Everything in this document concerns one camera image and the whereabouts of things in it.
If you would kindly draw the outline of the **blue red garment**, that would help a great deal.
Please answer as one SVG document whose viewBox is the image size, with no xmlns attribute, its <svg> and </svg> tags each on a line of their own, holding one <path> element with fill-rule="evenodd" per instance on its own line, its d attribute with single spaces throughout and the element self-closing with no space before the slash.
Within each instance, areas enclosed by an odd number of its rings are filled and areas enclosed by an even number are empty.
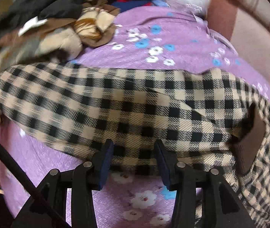
<svg viewBox="0 0 270 228">
<path fill-rule="evenodd" d="M 121 12 L 142 6 L 169 7 L 165 0 L 116 0 L 111 5 L 119 8 Z"/>
</svg>

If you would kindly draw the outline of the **black beige checkered coat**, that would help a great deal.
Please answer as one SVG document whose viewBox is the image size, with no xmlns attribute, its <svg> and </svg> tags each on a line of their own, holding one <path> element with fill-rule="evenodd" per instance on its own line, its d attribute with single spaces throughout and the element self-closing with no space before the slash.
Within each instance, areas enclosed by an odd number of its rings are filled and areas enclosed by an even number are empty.
<svg viewBox="0 0 270 228">
<path fill-rule="evenodd" d="M 222 167 L 255 225 L 270 225 L 270 101 L 232 73 L 16 65 L 0 73 L 0 110 L 76 158 L 111 139 L 113 165 L 139 174 L 156 172 L 160 139 L 191 166 Z"/>
</svg>

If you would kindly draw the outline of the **pink padded headboard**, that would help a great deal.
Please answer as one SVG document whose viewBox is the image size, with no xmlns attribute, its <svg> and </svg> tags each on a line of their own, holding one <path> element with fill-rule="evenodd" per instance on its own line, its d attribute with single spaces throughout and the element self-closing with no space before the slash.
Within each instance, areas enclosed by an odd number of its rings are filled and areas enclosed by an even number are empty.
<svg viewBox="0 0 270 228">
<path fill-rule="evenodd" d="M 270 79 L 269 0 L 210 0 L 207 21 L 242 58 Z"/>
</svg>

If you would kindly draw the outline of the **brown beige patterned garment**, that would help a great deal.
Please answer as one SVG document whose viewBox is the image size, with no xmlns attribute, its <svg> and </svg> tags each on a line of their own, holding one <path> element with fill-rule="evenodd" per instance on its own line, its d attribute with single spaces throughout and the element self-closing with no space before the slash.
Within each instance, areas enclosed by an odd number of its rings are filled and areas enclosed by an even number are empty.
<svg viewBox="0 0 270 228">
<path fill-rule="evenodd" d="M 78 19 L 46 19 L 41 25 L 25 25 L 0 39 L 0 72 L 18 64 L 75 59 L 84 47 L 97 48 L 110 42 L 120 9 L 106 0 L 87 0 Z"/>
</svg>

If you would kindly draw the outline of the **purple floral bed sheet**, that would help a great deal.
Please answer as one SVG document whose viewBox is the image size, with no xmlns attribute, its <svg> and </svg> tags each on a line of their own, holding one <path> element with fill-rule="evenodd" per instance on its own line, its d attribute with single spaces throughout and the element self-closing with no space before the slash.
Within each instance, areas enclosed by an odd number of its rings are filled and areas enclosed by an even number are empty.
<svg viewBox="0 0 270 228">
<path fill-rule="evenodd" d="M 91 66 L 184 69 L 200 73 L 219 67 L 244 78 L 270 101 L 270 83 L 245 55 L 236 56 L 221 35 L 188 12 L 173 8 L 138 7 L 116 19 L 117 34 L 107 46 L 85 51 L 78 62 Z M 53 150 L 13 123 L 2 129 L 0 142 L 34 183 L 52 168 L 66 171 L 79 160 Z M 93 193 L 99 227 L 167 227 L 174 192 L 159 178 L 132 173 L 111 174 L 100 192 Z"/>
</svg>

